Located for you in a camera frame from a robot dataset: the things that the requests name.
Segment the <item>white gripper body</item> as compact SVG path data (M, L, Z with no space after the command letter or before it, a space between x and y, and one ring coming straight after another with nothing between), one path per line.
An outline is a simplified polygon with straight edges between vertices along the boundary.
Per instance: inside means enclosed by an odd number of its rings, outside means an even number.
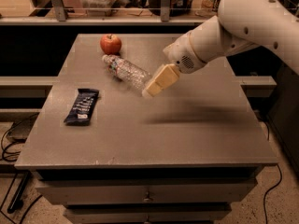
M191 74L206 66L192 48L191 33L188 32L164 48L164 54L183 74Z

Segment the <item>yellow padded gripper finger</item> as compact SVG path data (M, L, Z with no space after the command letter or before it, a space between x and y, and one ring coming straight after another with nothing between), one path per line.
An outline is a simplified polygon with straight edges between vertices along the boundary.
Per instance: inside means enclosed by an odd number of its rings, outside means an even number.
M179 79L180 72L174 64L161 65L145 86L145 96L154 97Z
M145 98L151 98L156 96L162 90L169 86L169 71L167 65L161 65L153 77L146 83L145 88L142 91L142 96Z

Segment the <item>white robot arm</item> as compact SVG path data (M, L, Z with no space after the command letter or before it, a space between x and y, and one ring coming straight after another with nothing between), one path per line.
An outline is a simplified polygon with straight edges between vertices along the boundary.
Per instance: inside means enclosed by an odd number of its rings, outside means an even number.
M154 97L221 57L262 46L299 74L299 20L278 0L221 0L218 13L164 48L168 64L158 68L142 95Z

